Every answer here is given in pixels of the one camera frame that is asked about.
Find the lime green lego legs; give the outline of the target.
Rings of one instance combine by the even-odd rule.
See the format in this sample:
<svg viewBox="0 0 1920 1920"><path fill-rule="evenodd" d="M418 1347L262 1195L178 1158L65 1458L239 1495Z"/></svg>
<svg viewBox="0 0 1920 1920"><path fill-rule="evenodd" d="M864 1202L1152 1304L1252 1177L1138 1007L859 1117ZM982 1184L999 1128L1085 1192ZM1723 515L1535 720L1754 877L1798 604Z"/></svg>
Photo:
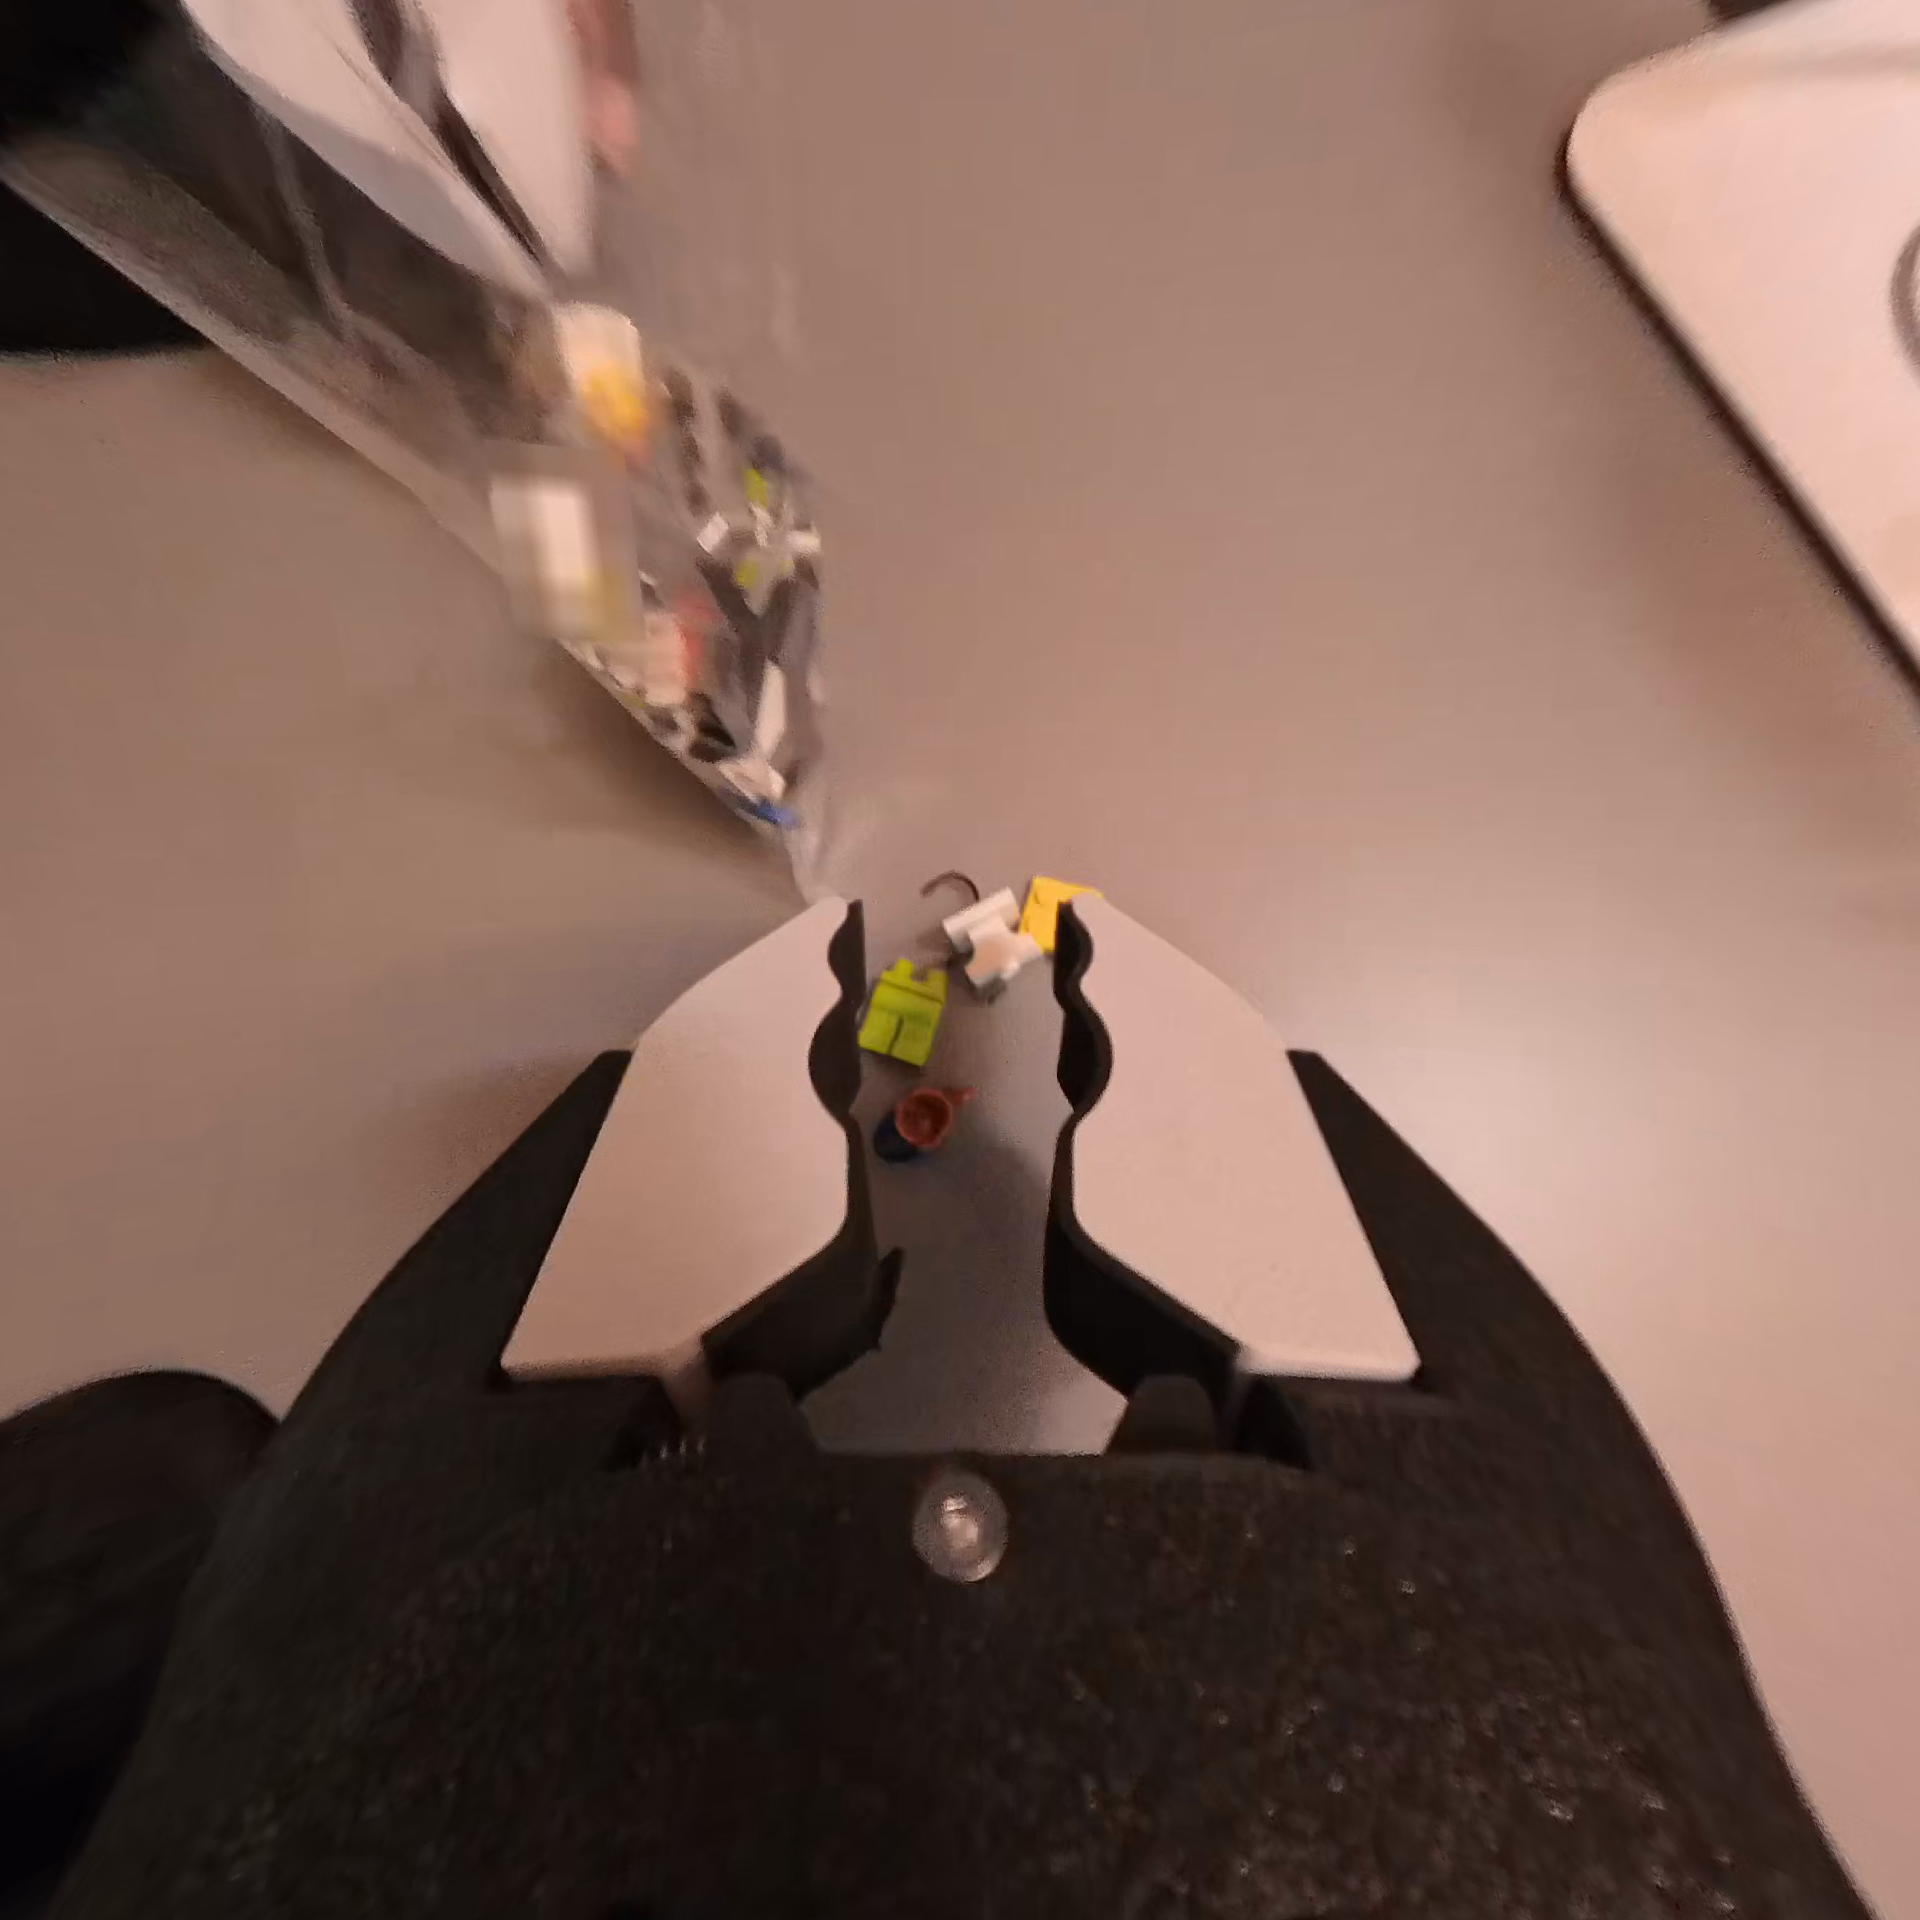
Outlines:
<svg viewBox="0 0 1920 1920"><path fill-rule="evenodd" d="M897 960L873 982L855 1046L900 1067L923 1070L948 1008L948 968Z"/></svg>

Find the clear plastic bag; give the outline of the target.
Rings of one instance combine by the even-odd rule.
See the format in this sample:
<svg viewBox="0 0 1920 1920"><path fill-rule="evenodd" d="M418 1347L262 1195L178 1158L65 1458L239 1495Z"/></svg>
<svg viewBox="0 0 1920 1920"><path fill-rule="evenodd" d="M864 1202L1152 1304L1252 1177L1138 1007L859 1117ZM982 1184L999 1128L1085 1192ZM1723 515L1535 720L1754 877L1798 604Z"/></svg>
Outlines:
<svg viewBox="0 0 1920 1920"><path fill-rule="evenodd" d="M738 381L777 333L790 238L774 199L785 145L767 124L773 87L733 37L742 4L634 4L638 153L620 179L589 150L589 259L544 259L491 179L443 89L437 4L351 4L383 78L544 278L479 278L427 249L256 110L209 55L191 4L172 7L114 87L2 153L2 185L386 472L500 579L487 446L524 437L515 340L553 305L613 305L727 381L781 437L816 515L806 461ZM829 893L823 639L819 678L804 834L783 845L746 822L804 900Z"/></svg>

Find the white lego bracket piece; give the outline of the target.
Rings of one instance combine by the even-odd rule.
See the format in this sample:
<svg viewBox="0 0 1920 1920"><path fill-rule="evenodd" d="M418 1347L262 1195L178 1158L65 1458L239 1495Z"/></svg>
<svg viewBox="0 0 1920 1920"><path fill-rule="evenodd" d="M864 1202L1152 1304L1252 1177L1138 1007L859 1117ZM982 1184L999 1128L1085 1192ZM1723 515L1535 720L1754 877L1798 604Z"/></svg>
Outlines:
<svg viewBox="0 0 1920 1920"><path fill-rule="evenodd" d="M961 965L975 997L1004 996L1046 950L1020 922L1010 887L989 893L942 921L942 937Z"/></svg>

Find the person's left forearm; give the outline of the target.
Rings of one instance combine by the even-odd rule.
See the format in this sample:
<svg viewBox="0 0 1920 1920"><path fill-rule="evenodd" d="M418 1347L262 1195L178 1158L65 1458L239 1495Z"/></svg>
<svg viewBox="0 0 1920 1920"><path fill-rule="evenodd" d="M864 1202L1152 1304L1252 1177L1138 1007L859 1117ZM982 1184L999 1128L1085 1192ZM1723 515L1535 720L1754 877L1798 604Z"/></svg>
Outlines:
<svg viewBox="0 0 1920 1920"><path fill-rule="evenodd" d="M7 4L2 150L114 87L172 4ZM165 305L2 188L2 354L129 356L199 348Z"/></svg>

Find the white stand base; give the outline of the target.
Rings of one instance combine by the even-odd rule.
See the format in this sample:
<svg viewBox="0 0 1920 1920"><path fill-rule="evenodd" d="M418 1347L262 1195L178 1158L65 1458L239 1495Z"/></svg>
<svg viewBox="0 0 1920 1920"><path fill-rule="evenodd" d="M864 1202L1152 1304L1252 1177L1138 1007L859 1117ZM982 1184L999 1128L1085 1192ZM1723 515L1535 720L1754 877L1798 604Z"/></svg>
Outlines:
<svg viewBox="0 0 1920 1920"><path fill-rule="evenodd" d="M1620 71L1573 203L1918 659L1918 7L1779 4Z"/></svg>

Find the orange blue lego cap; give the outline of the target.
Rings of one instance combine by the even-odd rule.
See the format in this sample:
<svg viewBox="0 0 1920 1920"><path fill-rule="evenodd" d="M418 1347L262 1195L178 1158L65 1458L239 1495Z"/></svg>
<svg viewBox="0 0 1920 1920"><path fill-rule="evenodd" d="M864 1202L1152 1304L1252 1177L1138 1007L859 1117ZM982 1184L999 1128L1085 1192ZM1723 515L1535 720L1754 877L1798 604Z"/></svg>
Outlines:
<svg viewBox="0 0 1920 1920"><path fill-rule="evenodd" d="M957 1086L916 1086L897 1098L873 1128L873 1152L882 1166L908 1166L936 1153L953 1134L958 1116L974 1105L978 1089Z"/></svg>

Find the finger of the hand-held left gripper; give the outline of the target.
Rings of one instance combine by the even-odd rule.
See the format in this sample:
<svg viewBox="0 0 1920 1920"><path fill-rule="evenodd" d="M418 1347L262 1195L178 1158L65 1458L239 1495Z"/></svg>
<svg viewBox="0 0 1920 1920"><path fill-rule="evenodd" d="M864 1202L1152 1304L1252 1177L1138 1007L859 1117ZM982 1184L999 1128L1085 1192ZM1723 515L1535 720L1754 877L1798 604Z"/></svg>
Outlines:
<svg viewBox="0 0 1920 1920"><path fill-rule="evenodd" d="M191 4L214 64L390 220L479 278L544 278L387 83L348 4Z"/></svg>
<svg viewBox="0 0 1920 1920"><path fill-rule="evenodd" d="M544 259L595 255L586 71L570 4L437 4L443 89Z"/></svg>

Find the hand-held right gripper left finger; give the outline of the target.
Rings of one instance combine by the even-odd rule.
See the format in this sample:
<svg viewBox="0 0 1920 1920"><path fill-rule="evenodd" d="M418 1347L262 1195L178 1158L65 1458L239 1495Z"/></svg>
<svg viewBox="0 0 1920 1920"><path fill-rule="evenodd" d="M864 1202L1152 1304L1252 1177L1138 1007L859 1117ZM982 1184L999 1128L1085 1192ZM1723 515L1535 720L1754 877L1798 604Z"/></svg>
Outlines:
<svg viewBox="0 0 1920 1920"><path fill-rule="evenodd" d="M852 1124L862 905L829 897L638 1039L528 1307L512 1380L650 1373L681 1411L738 1373L798 1399L876 1347Z"/></svg>

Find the person's left hand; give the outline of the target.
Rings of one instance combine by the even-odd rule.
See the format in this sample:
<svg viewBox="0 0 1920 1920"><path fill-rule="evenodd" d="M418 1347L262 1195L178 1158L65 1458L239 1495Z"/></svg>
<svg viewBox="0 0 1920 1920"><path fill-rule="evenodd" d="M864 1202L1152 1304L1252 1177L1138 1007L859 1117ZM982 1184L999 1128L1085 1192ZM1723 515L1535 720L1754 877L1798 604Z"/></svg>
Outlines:
<svg viewBox="0 0 1920 1920"><path fill-rule="evenodd" d="M629 4L570 4L589 150L613 175L638 153L638 43Z"/></svg>

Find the pile of lego pieces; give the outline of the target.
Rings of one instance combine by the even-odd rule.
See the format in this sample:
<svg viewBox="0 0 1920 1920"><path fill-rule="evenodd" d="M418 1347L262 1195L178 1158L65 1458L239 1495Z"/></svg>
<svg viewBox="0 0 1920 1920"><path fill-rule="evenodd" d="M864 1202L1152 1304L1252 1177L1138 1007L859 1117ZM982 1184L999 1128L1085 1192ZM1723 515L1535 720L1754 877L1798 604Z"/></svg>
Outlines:
<svg viewBox="0 0 1920 1920"><path fill-rule="evenodd" d="M515 621L792 845L819 783L824 546L781 437L613 305L547 306L512 370L528 429L486 476Z"/></svg>

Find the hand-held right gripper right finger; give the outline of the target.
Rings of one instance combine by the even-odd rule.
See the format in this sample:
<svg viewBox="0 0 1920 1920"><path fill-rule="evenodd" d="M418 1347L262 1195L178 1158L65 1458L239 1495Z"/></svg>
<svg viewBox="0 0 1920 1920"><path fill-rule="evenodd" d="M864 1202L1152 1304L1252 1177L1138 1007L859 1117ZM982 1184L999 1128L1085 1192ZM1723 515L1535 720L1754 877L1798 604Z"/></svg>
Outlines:
<svg viewBox="0 0 1920 1920"><path fill-rule="evenodd" d="M1412 1380L1357 1203L1259 1008L1113 900L1059 918L1047 1316L1106 1380Z"/></svg>

